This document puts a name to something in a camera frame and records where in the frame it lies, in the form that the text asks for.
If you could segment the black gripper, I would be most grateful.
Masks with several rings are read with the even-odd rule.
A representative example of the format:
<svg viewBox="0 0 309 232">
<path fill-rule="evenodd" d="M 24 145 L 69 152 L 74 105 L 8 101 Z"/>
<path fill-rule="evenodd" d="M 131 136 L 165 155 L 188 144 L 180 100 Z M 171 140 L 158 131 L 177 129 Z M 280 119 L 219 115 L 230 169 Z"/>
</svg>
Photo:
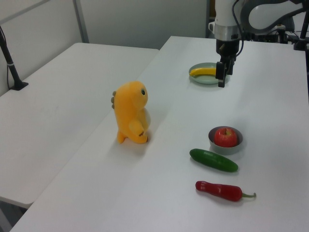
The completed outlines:
<svg viewBox="0 0 309 232">
<path fill-rule="evenodd" d="M 225 87 L 226 75 L 233 74 L 236 55 L 239 51 L 240 40 L 222 41 L 216 40 L 216 52 L 220 55 L 220 62 L 216 63 L 216 75 L 218 87 Z"/>
</svg>

